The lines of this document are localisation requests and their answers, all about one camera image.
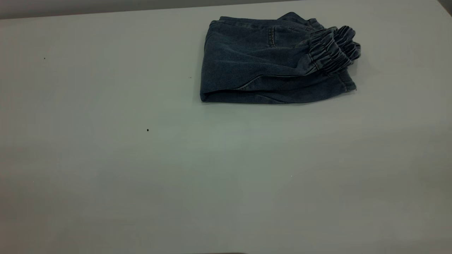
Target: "seam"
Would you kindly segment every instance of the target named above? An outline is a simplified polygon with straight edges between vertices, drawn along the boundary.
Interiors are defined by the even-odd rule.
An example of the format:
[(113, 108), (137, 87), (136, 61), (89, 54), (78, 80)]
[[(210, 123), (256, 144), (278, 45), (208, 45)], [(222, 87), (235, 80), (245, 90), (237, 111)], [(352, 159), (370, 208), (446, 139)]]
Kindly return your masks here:
[(275, 45), (275, 27), (268, 28), (268, 40), (270, 47), (276, 47)]
[(317, 66), (317, 63), (314, 61), (314, 59), (312, 59), (312, 56), (311, 56), (311, 49), (312, 49), (312, 47), (311, 47), (311, 40), (312, 40), (312, 34), (313, 33), (311, 33), (310, 35), (309, 35), (309, 40), (308, 40), (308, 46), (309, 46), (309, 53), (308, 53), (308, 56), (309, 56), (309, 58), (311, 59), (311, 62), (315, 65), (315, 67), (317, 68), (317, 70), (319, 71), (320, 69), (319, 69), (319, 67)]
[(339, 80), (340, 80), (340, 82), (341, 82), (341, 84), (342, 84), (342, 87), (344, 88), (345, 92), (346, 92), (346, 93), (350, 92), (350, 90), (348, 89), (347, 85), (345, 84), (345, 82), (344, 82), (344, 80), (342, 79), (342, 77), (341, 77), (340, 74), (338, 75), (338, 78), (339, 78)]

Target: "stitching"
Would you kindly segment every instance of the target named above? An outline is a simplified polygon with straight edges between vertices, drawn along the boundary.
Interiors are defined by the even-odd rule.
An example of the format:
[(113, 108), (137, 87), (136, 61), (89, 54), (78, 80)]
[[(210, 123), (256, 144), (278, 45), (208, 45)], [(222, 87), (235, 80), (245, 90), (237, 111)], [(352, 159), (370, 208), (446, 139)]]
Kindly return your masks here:
[(268, 42), (270, 47), (276, 47), (275, 45), (275, 27), (268, 28)]
[(273, 46), (276, 47), (276, 44), (275, 44), (275, 27), (272, 27), (272, 42), (273, 42)]

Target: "white surface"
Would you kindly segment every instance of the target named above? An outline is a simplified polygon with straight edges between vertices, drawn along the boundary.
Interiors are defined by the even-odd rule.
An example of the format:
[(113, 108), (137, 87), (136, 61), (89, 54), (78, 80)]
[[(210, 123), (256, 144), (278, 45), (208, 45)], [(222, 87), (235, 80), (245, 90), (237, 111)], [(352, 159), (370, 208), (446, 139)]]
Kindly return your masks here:
[[(357, 31), (358, 90), (202, 104), (209, 22), (289, 11)], [(0, 253), (450, 253), (450, 31), (435, 0), (2, 20)]]

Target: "folded jeans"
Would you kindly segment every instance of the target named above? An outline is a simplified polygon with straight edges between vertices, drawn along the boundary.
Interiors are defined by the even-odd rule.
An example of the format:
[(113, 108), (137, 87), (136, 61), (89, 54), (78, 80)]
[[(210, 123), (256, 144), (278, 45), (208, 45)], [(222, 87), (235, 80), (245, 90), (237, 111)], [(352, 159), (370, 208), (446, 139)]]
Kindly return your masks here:
[(360, 56), (348, 26), (325, 29), (288, 13), (277, 20), (221, 17), (206, 36), (201, 100), (306, 103), (356, 89), (347, 67)]

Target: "gathered fabric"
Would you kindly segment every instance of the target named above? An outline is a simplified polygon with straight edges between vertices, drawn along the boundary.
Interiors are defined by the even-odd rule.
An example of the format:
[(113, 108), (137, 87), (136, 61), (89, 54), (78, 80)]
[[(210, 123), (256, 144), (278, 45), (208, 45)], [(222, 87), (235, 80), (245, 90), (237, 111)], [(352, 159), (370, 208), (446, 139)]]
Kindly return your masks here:
[(221, 17), (204, 45), (203, 102), (307, 103), (356, 89), (347, 67), (360, 57), (348, 26), (324, 28), (290, 12), (277, 20)]

